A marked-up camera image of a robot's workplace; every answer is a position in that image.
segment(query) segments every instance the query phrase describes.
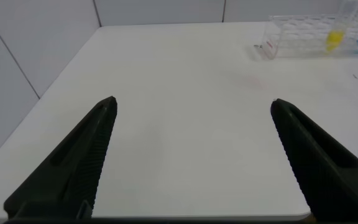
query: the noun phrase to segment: white table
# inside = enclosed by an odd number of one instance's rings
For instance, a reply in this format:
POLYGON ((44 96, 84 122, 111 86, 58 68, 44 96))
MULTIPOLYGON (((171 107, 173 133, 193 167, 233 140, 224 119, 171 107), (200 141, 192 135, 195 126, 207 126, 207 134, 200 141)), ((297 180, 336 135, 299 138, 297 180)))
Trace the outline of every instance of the white table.
POLYGON ((358 59, 257 60, 263 29, 100 28, 0 149, 0 217, 5 199, 110 95, 118 115, 95 217, 307 216, 270 105, 292 102, 358 156, 358 59))

